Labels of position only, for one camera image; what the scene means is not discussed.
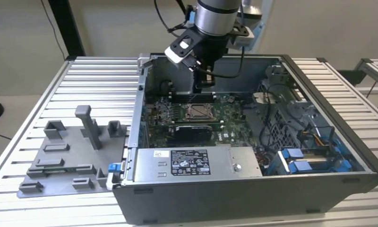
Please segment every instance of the metal rail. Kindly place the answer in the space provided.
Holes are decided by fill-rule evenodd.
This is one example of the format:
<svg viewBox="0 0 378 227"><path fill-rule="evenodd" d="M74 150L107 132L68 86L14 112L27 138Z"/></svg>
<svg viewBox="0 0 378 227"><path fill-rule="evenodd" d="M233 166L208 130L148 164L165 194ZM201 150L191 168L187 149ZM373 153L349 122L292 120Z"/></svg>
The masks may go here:
<svg viewBox="0 0 378 227"><path fill-rule="evenodd" d="M378 109L328 63L317 59L295 61L378 157ZM42 146L47 121L62 119L66 126L80 125L72 114L74 108L84 103L92 105L99 124L120 120L129 125L137 83L137 59L79 57L66 63L0 157L0 227L131 226L112 192L30 199L19 199L16 192ZM378 226L378 187L369 193L349 196L325 214L183 224L185 227L239 225Z"/></svg>

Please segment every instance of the robotic arm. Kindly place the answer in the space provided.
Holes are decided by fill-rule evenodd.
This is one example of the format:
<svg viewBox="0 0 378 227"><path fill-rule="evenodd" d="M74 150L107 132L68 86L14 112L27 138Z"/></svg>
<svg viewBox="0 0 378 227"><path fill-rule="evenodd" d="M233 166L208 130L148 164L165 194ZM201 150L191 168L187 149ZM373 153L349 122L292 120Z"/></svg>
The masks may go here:
<svg viewBox="0 0 378 227"><path fill-rule="evenodd" d="M193 73L193 93L215 86L215 77L235 78L240 75L240 71L232 76L213 73L215 62L225 54L228 43L244 45L239 42L240 37L249 43L253 39L244 18L241 24L236 20L240 7L241 0L199 0L193 10L195 26L187 29L165 50L169 60L177 65L183 63Z"/></svg>

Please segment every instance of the gray part tray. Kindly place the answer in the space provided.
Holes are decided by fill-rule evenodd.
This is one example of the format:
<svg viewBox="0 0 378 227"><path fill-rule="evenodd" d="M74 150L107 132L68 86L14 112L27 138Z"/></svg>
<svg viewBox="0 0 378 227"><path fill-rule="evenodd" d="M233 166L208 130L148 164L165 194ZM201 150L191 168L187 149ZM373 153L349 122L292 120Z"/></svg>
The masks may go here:
<svg viewBox="0 0 378 227"><path fill-rule="evenodd" d="M48 122L42 148L28 169L18 192L19 198L109 192L108 166L121 162L127 126L119 121L97 126L101 148L93 149L84 127L64 127L62 121Z"/></svg>

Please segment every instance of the gray floor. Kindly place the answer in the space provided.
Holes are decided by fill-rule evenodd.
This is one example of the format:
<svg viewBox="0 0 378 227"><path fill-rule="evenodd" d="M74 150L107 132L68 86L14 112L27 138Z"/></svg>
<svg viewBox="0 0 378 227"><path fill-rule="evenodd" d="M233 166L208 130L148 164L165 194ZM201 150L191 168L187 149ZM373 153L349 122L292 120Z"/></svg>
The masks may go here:
<svg viewBox="0 0 378 227"><path fill-rule="evenodd" d="M40 96L0 96L4 114L0 117L0 134L14 137ZM0 137L0 155L10 140Z"/></svg>

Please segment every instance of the power supply label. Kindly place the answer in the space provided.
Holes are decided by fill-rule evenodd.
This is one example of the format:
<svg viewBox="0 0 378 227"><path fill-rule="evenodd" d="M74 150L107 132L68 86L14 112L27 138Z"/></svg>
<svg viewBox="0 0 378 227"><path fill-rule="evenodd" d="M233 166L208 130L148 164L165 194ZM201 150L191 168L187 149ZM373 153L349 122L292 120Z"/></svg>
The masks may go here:
<svg viewBox="0 0 378 227"><path fill-rule="evenodd" d="M208 150L172 150L171 168L173 176L211 175Z"/></svg>

